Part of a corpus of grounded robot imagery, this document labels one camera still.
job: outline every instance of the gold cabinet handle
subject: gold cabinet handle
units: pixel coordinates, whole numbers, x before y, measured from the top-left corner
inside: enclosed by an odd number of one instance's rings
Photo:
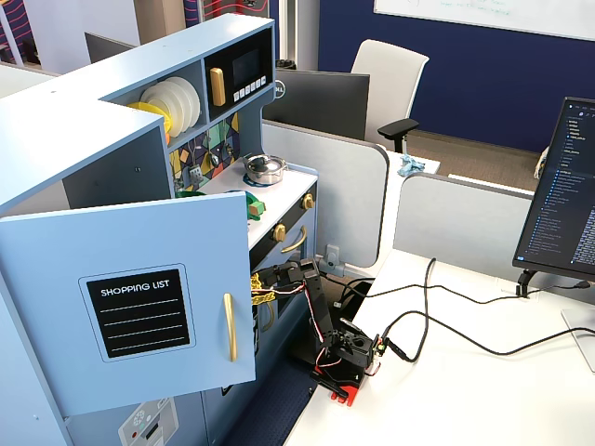
[[[262,327],[262,333],[269,330],[275,322],[275,308],[272,306],[272,302],[267,302],[267,307],[269,307],[269,312],[271,313],[271,318],[267,322],[267,324]]]
[[[213,105],[218,107],[225,105],[225,82],[223,70],[211,68],[211,90],[213,91]]]
[[[235,338],[235,316],[233,315],[233,297],[229,293],[223,296],[225,303],[225,317],[227,318],[227,334],[230,337],[230,360],[238,359],[238,343]]]
[[[282,254],[288,253],[289,251],[293,251],[296,248],[299,248],[304,242],[306,242],[306,237],[308,237],[308,231],[306,230],[305,226],[301,227],[301,239],[297,241],[297,243],[292,244],[291,246],[287,246],[281,250]]]

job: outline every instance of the shopping list sign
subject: shopping list sign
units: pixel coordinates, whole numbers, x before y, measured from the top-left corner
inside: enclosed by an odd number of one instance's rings
[[[81,281],[83,294],[92,307],[87,305],[87,310],[107,359],[161,352],[191,343],[183,266]]]

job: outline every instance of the robotic arm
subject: robotic arm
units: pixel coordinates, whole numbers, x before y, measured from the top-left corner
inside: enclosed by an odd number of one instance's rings
[[[353,404],[365,371],[373,362],[378,347],[378,335],[370,339],[362,330],[344,319],[338,327],[333,326],[318,267],[312,259],[286,262],[283,265],[259,271],[253,276],[258,288],[285,287],[301,284],[305,288],[311,313],[311,325],[317,339],[318,354],[311,377],[321,386],[333,392],[332,399]],[[253,292],[253,305],[275,298],[274,291],[265,295]]]

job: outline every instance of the toy sticker panel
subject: toy sticker panel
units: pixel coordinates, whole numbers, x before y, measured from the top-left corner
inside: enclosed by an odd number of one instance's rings
[[[225,118],[169,154],[174,189],[198,191],[240,156],[238,114]]]

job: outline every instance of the monitor stand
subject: monitor stand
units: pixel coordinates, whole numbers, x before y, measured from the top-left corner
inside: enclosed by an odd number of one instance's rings
[[[595,330],[595,309],[563,309],[562,317],[568,328],[582,327]],[[595,373],[595,335],[588,332],[573,332],[572,335],[591,371]]]

